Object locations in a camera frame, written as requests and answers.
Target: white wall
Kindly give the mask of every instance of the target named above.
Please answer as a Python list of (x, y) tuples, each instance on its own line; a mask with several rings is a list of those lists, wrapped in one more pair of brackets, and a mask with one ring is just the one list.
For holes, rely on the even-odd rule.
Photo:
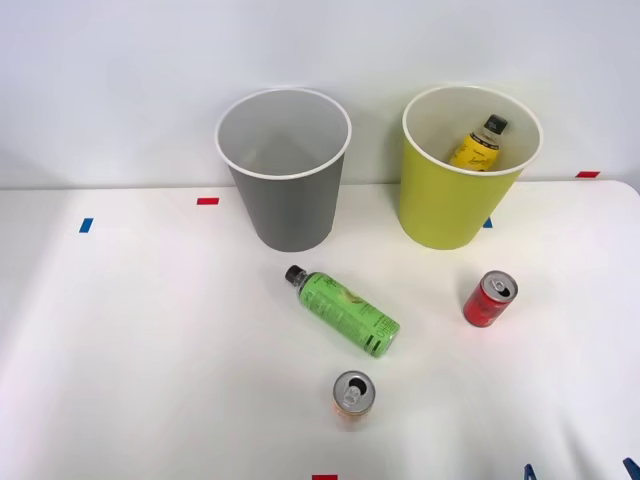
[(393, 181), (403, 106), (443, 82), (536, 111), (546, 147), (530, 177), (602, 170), (640, 186), (637, 0), (0, 5), (0, 187), (229, 184), (217, 118), (279, 85), (348, 110), (345, 182)]

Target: bin rim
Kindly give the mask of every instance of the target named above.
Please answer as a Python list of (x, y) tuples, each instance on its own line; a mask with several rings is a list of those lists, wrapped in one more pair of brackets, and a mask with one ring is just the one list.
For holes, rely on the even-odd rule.
[[(520, 107), (522, 110), (524, 110), (533, 120), (533, 122), (536, 125), (536, 128), (538, 129), (538, 135), (540, 137), (540, 140), (538, 141), (538, 148), (536, 148), (536, 151), (533, 152), (533, 155), (531, 155), (531, 157), (526, 161), (521, 163), (520, 165), (513, 167), (513, 168), (509, 168), (507, 170), (498, 170), (498, 171), (494, 171), (494, 172), (476, 172), (473, 170), (465, 170), (464, 168), (458, 168), (458, 167), (454, 167), (453, 165), (449, 165), (448, 163), (445, 163), (441, 160), (438, 160), (435, 157), (432, 157), (431, 155), (429, 155), (427, 152), (425, 152), (422, 148), (420, 148), (420, 146), (418, 146), (418, 144), (413, 140), (413, 138), (411, 137), (411, 134), (409, 133), (409, 129), (407, 128), (407, 115), (409, 113), (409, 110), (411, 110), (411, 107), (417, 102), (419, 101), (422, 97), (427, 96), (433, 92), (437, 92), (439, 90), (448, 90), (451, 88), (470, 88), (470, 89), (477, 89), (477, 90), (482, 90), (485, 92), (489, 92), (489, 93), (493, 93), (494, 95), (498, 95), (502, 98), (505, 98), (507, 100), (509, 100), (510, 102), (516, 104), (518, 107)], [(430, 88), (429, 90), (425, 90), (422, 93), (419, 93), (418, 95), (416, 95), (413, 100), (411, 100), (409, 102), (409, 104), (405, 107), (404, 109), (404, 113), (402, 114), (402, 130), (404, 131), (404, 136), (405, 138), (409, 141), (409, 143), (411, 144), (411, 146), (413, 148), (416, 149), (416, 151), (418, 151), (420, 153), (420, 155), (422, 155), (424, 158), (426, 158), (427, 160), (431, 161), (432, 163), (435, 163), (436, 165), (439, 165), (443, 168), (446, 168), (447, 170), (451, 170), (452, 172), (456, 172), (456, 173), (462, 173), (464, 175), (469, 175), (472, 177), (500, 177), (503, 175), (509, 175), (511, 173), (515, 173), (518, 172), (520, 170), (523, 170), (526, 166), (530, 165), (531, 163), (533, 163), (535, 161), (535, 159), (538, 156), (538, 153), (540, 153), (540, 149), (542, 148), (542, 144), (544, 143), (544, 135), (542, 132), (542, 126), (540, 125), (540, 121), (538, 120), (538, 117), (536, 116), (535, 113), (533, 113), (533, 111), (527, 107), (524, 103), (522, 103), (519, 100), (516, 100), (515, 98), (513, 98), (511, 95), (507, 95), (506, 93), (502, 93), (498, 90), (494, 90), (493, 88), (488, 88), (488, 87), (482, 87), (479, 85), (441, 85), (439, 87), (434, 87), (434, 88)]]
[[(321, 97), (322, 99), (327, 100), (329, 103), (333, 104), (333, 106), (336, 107), (338, 109), (338, 111), (344, 116), (345, 121), (347, 122), (347, 137), (346, 137), (346, 139), (344, 141), (344, 145), (342, 145), (342, 148), (340, 149), (340, 151), (336, 155), (334, 155), (331, 159), (329, 159), (326, 162), (324, 162), (322, 165), (320, 165), (318, 167), (315, 167), (315, 168), (312, 168), (311, 170), (307, 170), (307, 171), (299, 172), (299, 173), (294, 173), (294, 174), (291, 174), (291, 175), (266, 175), (266, 174), (263, 174), (263, 173), (252, 172), (251, 170), (247, 170), (246, 168), (242, 168), (241, 166), (236, 165), (229, 158), (227, 158), (225, 153), (222, 151), (222, 147), (220, 146), (220, 128), (222, 127), (222, 124), (226, 120), (227, 116), (238, 105), (246, 102), (247, 100), (251, 100), (252, 98), (258, 97), (260, 95), (266, 95), (266, 94), (269, 94), (269, 93), (283, 92), (283, 91), (309, 93), (309, 94)], [(304, 177), (311, 176), (314, 173), (318, 173), (318, 172), (324, 170), (325, 168), (329, 168), (331, 165), (336, 163), (336, 161), (338, 161), (345, 154), (345, 152), (347, 151), (347, 147), (349, 146), (349, 143), (351, 142), (351, 132), (352, 132), (352, 126), (351, 126), (351, 119), (349, 118), (349, 114), (347, 113), (347, 111), (344, 109), (344, 107), (342, 105), (340, 105), (337, 101), (335, 101), (330, 96), (325, 95), (324, 93), (317, 92), (315, 90), (311, 90), (309, 88), (302, 88), (302, 87), (274, 87), (274, 88), (267, 88), (267, 89), (264, 89), (264, 90), (260, 90), (260, 91), (254, 92), (254, 93), (252, 93), (250, 95), (247, 95), (245, 97), (242, 97), (240, 100), (234, 102), (229, 108), (227, 108), (224, 111), (224, 113), (222, 114), (222, 116), (220, 117), (220, 120), (218, 121), (218, 124), (216, 125), (215, 143), (216, 143), (216, 150), (218, 150), (218, 154), (220, 154), (220, 156), (222, 157), (224, 162), (229, 167), (233, 168), (234, 170), (236, 170), (236, 171), (238, 171), (240, 173), (243, 173), (244, 175), (247, 175), (249, 177), (254, 177), (254, 178), (260, 178), (260, 179), (263, 179), (263, 180), (295, 180), (297, 178), (304, 178)]]

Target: red can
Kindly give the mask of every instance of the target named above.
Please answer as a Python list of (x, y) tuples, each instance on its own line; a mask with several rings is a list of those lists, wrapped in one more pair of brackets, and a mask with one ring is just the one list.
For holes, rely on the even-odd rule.
[(471, 325), (488, 327), (518, 295), (518, 284), (504, 272), (487, 273), (464, 304), (464, 317)]

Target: table surface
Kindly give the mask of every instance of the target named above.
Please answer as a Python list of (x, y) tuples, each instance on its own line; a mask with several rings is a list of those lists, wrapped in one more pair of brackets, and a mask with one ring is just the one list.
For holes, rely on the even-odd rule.
[[(628, 478), (636, 192), (518, 183), (454, 251), (404, 234), (397, 192), (342, 187), (302, 253), (263, 245), (234, 188), (0, 192), (0, 478)], [(384, 358), (299, 304), (294, 263), (401, 324)], [(491, 269), (520, 293), (478, 329), (461, 304)], [(357, 432), (332, 411), (350, 369), (378, 393)]]

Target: green plastic bottle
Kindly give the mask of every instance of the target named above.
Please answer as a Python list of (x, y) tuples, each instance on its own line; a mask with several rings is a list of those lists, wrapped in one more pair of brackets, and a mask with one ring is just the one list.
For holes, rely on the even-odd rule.
[(321, 272), (293, 265), (285, 278), (297, 287), (300, 302), (370, 355), (381, 357), (400, 325), (373, 305)]

